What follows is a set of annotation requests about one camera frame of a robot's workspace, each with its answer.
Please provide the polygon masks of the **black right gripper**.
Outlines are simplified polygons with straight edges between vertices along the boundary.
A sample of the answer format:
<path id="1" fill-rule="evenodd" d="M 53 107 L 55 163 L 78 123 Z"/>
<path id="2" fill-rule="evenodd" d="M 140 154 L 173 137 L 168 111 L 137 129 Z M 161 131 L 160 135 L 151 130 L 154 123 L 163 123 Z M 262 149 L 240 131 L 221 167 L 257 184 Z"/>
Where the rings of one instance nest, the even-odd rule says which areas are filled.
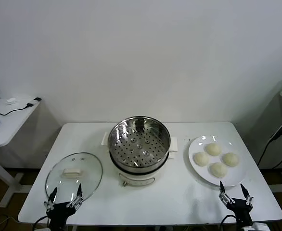
<path id="1" fill-rule="evenodd" d="M 248 190 L 240 184 L 242 193 L 245 197 L 244 199 L 232 199 L 226 194 L 224 185 L 222 181 L 220 181 L 219 186 L 219 198 L 223 202 L 224 205 L 227 205 L 227 209 L 232 211 L 235 214 L 236 224 L 237 226 L 251 226 L 252 219 L 250 217 L 250 211 L 252 210 L 252 200 L 253 197 L 250 196 Z"/>

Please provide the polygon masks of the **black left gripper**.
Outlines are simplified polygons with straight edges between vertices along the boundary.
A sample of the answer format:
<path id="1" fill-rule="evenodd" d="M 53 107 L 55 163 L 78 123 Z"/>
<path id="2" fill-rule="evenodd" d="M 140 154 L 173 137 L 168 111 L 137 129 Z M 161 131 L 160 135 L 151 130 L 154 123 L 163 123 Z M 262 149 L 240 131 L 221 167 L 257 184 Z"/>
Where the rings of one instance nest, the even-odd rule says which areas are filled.
<path id="1" fill-rule="evenodd" d="M 49 195 L 48 200 L 44 202 L 47 217 L 50 219 L 49 229 L 51 231 L 63 231 L 66 227 L 67 219 L 75 214 L 75 207 L 80 207 L 83 202 L 83 191 L 81 183 L 79 184 L 75 198 L 70 202 L 54 204 L 57 194 L 57 187 Z"/>

